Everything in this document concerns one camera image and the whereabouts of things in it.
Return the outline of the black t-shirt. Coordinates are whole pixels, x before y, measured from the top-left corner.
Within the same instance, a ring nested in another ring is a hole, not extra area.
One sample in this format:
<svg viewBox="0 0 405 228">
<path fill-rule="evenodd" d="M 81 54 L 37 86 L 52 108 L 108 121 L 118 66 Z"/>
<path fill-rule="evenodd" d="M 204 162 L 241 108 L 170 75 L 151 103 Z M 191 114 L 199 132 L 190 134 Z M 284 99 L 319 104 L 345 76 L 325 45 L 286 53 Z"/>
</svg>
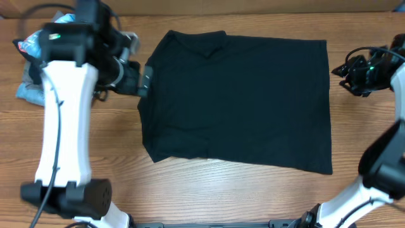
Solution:
<svg viewBox="0 0 405 228">
<path fill-rule="evenodd" d="M 327 43 L 169 31 L 138 105 L 154 162 L 171 156 L 330 175 Z"/>
</svg>

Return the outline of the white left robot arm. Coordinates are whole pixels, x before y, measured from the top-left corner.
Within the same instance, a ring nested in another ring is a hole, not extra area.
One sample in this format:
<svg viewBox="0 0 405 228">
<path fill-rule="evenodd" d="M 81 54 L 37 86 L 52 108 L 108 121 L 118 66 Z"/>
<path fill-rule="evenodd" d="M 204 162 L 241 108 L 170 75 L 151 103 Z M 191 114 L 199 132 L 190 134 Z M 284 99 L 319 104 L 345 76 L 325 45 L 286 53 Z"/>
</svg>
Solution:
<svg viewBox="0 0 405 228">
<path fill-rule="evenodd" d="M 23 201 L 81 227 L 134 227 L 132 216 L 112 201 L 107 179 L 93 179 L 89 160 L 92 103 L 110 91 L 144 97 L 153 78 L 149 66 L 130 61 L 139 39 L 112 25 L 115 14 L 100 1 L 78 1 L 75 19 L 47 23 L 35 61 L 44 89 L 44 133 L 35 179 L 22 184 Z"/>
</svg>

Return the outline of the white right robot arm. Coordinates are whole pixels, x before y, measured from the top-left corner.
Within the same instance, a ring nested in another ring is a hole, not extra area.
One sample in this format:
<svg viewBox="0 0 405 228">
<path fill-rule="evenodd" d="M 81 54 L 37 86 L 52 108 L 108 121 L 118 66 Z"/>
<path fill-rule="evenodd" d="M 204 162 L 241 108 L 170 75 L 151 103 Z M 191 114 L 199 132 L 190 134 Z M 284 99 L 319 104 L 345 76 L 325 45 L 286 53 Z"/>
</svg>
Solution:
<svg viewBox="0 0 405 228">
<path fill-rule="evenodd" d="M 404 197 L 404 45 L 365 48 L 369 57 L 349 52 L 332 70 L 340 85 L 355 96 L 390 89 L 395 96 L 395 121 L 363 154 L 358 176 L 338 196 L 317 204 L 282 227 L 355 227 L 367 213 L 394 206 Z"/>
</svg>

